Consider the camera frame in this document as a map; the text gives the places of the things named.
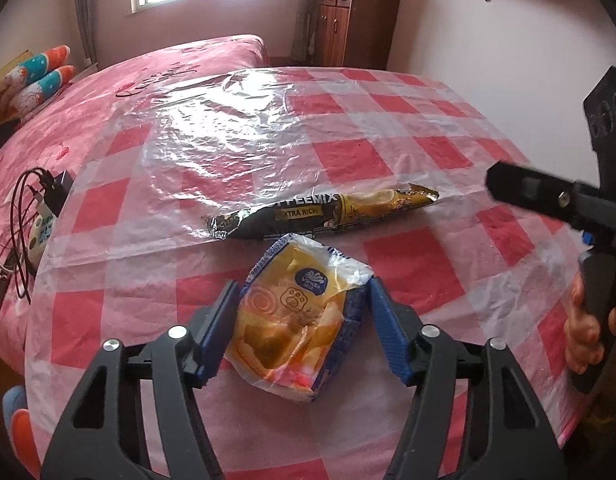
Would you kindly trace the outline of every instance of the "pink blanket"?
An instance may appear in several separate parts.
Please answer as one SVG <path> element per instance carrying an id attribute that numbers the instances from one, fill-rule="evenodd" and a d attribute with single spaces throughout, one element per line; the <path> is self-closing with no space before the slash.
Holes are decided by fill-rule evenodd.
<path id="1" fill-rule="evenodd" d="M 97 133 L 115 109 L 177 80 L 268 66 L 257 36 L 231 36 L 173 46 L 111 66 L 75 83 L 25 124 L 0 150 L 0 244 L 9 244 L 8 207 L 19 174 L 34 166 L 78 174 Z M 0 246 L 0 259 L 6 250 Z M 0 311 L 0 357 L 19 373 L 30 306 L 14 282 Z"/>

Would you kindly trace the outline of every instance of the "silver screw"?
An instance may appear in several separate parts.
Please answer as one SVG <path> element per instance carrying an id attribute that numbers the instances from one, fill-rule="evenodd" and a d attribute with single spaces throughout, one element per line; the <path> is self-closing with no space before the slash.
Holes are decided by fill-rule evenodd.
<path id="1" fill-rule="evenodd" d="M 495 350 L 506 349 L 506 343 L 503 339 L 499 339 L 498 337 L 494 337 L 490 340 L 490 346 L 492 346 Z"/>
<path id="2" fill-rule="evenodd" d="M 109 339 L 104 343 L 104 350 L 106 352 L 114 352 L 120 345 L 119 339 Z"/>
<path id="3" fill-rule="evenodd" d="M 177 325 L 168 330 L 168 337 L 171 339 L 181 339 L 188 333 L 185 326 Z"/>
<path id="4" fill-rule="evenodd" d="M 562 209 L 565 208 L 570 203 L 570 195 L 565 191 L 562 191 L 557 199 L 557 202 L 559 203 L 559 207 Z"/>
<path id="5" fill-rule="evenodd" d="M 421 329 L 421 333 L 426 337 L 438 337 L 441 332 L 435 325 L 426 325 Z"/>

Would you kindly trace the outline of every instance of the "wooden cabinet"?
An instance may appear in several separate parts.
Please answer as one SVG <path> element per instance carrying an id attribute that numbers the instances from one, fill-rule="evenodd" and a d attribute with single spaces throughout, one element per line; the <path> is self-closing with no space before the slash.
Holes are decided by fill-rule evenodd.
<path id="1" fill-rule="evenodd" d="M 400 0 L 316 0 L 314 66 L 385 70 Z"/>

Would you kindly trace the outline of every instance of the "checkered tablecloth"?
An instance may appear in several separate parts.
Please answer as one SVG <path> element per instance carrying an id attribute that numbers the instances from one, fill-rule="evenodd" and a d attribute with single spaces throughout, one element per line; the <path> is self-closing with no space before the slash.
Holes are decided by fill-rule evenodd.
<path id="1" fill-rule="evenodd" d="M 568 387 L 562 332 L 580 247 L 566 226 L 488 197 L 485 171 L 499 159 L 524 162 L 451 89 L 389 72 L 246 70 L 118 110 L 75 181 L 35 283 L 26 388 L 40 455 L 104 340 L 137 344 L 186 323 L 268 247 L 212 241 L 202 215 L 405 182 L 441 199 L 322 241 L 370 264 L 424 322 L 469 342 L 505 339 L 563 442 L 581 400 Z M 229 479 L 371 480 L 387 468 L 412 394 L 390 374 L 369 317 L 312 404 L 250 386 L 227 362 L 197 400 Z M 447 472 L 465 401 L 459 385 Z M 154 467 L 164 471 L 154 405 L 144 410 Z"/>

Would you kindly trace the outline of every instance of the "wall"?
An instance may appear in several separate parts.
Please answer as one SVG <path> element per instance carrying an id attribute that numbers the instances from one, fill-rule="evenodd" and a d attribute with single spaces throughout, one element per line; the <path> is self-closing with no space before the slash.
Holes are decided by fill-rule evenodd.
<path id="1" fill-rule="evenodd" d="M 26 49 L 37 54 L 64 43 L 72 50 L 68 63 L 81 69 L 74 0 L 9 0 L 0 13 L 0 68 Z"/>
<path id="2" fill-rule="evenodd" d="M 389 69 L 443 81 L 532 164 L 597 184 L 582 102 L 611 64 L 597 0 L 402 0 Z"/>
<path id="3" fill-rule="evenodd" d="M 100 68 L 159 48 L 256 34 L 271 56 L 290 56 L 299 0 L 177 0 L 131 14 L 130 0 L 96 0 Z"/>

